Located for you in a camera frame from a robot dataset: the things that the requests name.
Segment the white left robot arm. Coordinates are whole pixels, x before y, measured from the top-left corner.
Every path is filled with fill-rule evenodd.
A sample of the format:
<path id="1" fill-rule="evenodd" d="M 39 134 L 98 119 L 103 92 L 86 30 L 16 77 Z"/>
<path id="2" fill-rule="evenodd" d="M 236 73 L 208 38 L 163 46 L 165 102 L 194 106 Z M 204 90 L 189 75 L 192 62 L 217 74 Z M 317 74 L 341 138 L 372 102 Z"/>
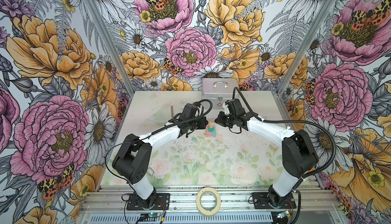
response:
<path id="1" fill-rule="evenodd" d="M 207 99 L 187 103 L 183 111 L 163 127 L 141 136 L 130 134 L 118 145 L 112 168 L 117 172 L 116 176 L 124 179 L 133 189 L 130 196 L 135 198 L 137 206 L 151 209 L 157 202 L 156 189 L 146 176 L 152 150 L 183 135 L 188 137 L 195 130 L 206 129 L 206 116 L 211 110 L 212 102 Z"/>

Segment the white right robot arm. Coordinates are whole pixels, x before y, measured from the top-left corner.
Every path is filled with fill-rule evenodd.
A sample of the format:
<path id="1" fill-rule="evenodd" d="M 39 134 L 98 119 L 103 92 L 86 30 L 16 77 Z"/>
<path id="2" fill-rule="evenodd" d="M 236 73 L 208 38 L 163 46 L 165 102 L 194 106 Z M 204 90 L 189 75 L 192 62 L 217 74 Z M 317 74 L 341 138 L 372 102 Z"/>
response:
<path id="1" fill-rule="evenodd" d="M 223 104 L 215 123 L 232 129 L 234 126 L 258 134 L 274 142 L 282 149 L 283 171 L 268 189 L 268 203 L 279 208 L 306 178 L 306 174 L 318 163 L 319 157 L 304 130 L 294 131 L 279 126 L 278 121 L 269 121 L 251 111 L 246 112 L 239 99 Z"/>

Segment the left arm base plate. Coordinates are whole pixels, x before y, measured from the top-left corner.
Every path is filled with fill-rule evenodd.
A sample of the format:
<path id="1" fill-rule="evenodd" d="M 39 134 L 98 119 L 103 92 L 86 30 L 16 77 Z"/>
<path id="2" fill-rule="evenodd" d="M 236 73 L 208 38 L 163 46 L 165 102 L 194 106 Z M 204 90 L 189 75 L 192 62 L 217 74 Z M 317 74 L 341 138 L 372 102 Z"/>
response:
<path id="1" fill-rule="evenodd" d="M 153 193 L 147 200 L 143 200 L 135 193 L 128 197 L 126 210 L 147 211 L 147 210 L 168 210 L 170 205 L 169 193 Z"/>

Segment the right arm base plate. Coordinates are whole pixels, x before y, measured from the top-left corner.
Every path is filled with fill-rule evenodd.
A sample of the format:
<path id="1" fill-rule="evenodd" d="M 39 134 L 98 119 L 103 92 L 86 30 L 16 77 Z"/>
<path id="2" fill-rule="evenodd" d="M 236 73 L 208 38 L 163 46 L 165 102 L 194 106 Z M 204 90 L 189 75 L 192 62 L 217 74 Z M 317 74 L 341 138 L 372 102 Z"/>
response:
<path id="1" fill-rule="evenodd" d="M 248 203 L 255 209 L 295 209 L 297 207 L 293 194 L 281 197 L 278 194 L 268 192 L 253 192 L 248 198 Z"/>

